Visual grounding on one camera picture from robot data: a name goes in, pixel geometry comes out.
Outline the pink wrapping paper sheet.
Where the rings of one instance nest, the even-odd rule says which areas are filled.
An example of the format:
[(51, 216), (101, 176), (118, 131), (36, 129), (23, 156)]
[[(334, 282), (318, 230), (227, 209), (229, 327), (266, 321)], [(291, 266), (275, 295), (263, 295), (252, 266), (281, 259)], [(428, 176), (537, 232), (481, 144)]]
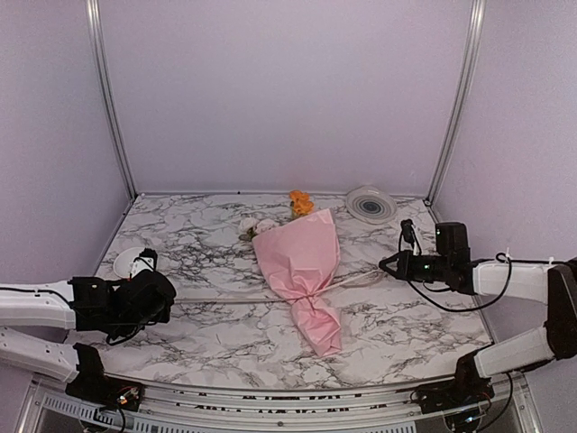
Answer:
[(340, 264), (333, 214), (316, 211), (252, 239), (261, 274), (290, 305), (292, 321), (319, 356), (342, 350), (340, 315), (322, 294)]

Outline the orange fake flower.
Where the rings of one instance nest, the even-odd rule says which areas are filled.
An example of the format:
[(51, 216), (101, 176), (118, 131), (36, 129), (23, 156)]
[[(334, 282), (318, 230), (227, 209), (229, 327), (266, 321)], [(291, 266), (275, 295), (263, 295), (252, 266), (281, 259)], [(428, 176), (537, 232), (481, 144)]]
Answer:
[(301, 190), (292, 190), (289, 193), (291, 217), (297, 219), (310, 215), (315, 208), (308, 193)]

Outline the white rose fake flower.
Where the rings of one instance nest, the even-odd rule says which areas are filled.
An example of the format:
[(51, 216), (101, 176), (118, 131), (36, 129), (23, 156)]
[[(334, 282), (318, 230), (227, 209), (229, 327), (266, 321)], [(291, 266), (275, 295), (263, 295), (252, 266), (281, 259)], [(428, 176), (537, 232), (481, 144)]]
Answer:
[(265, 233), (278, 226), (278, 222), (269, 218), (259, 220), (255, 217), (246, 217), (238, 225), (239, 238), (244, 241), (251, 241), (256, 235)]

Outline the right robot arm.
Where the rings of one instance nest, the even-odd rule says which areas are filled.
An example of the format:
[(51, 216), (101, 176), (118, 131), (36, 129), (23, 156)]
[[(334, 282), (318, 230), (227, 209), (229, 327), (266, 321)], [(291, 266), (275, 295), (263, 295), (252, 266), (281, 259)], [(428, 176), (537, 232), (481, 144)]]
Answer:
[(446, 386), (456, 404), (468, 402), (495, 375), (576, 355), (575, 260), (515, 259), (508, 253), (474, 260), (460, 222), (436, 224), (435, 253), (426, 254), (413, 223), (404, 220), (397, 252), (379, 267), (410, 289), (440, 283), (444, 292), (485, 300), (476, 310), (487, 316), (498, 339), (457, 361)]

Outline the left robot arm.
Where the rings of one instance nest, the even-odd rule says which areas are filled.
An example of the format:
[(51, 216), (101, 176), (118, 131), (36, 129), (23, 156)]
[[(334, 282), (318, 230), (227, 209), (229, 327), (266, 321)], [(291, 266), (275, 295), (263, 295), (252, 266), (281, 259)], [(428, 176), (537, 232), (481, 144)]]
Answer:
[(1, 288), (1, 360), (64, 383), (78, 379), (94, 401), (107, 401), (114, 382), (102, 373), (91, 346), (49, 342), (18, 327), (54, 327), (99, 332), (107, 345), (119, 345), (146, 327), (167, 324), (177, 292), (161, 273), (142, 270), (116, 281), (74, 277), (47, 284)]

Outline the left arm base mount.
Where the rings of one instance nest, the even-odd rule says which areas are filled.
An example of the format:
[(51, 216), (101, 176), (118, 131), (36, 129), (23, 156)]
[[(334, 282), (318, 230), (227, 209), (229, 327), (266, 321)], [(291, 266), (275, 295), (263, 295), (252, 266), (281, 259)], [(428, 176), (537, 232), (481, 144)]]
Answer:
[(109, 376), (98, 351), (89, 345), (73, 345), (78, 355), (77, 376), (66, 385), (68, 396), (100, 404), (106, 409), (136, 412), (141, 405), (144, 385)]

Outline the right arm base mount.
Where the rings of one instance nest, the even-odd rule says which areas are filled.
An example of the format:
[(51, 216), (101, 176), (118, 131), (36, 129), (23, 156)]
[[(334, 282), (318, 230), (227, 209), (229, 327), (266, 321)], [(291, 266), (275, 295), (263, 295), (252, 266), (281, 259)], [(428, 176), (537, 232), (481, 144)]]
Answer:
[(427, 414), (483, 401), (490, 402), (494, 396), (490, 379), (480, 377), (474, 355), (465, 355), (457, 361), (452, 379), (419, 385), (409, 398), (420, 407), (423, 414)]

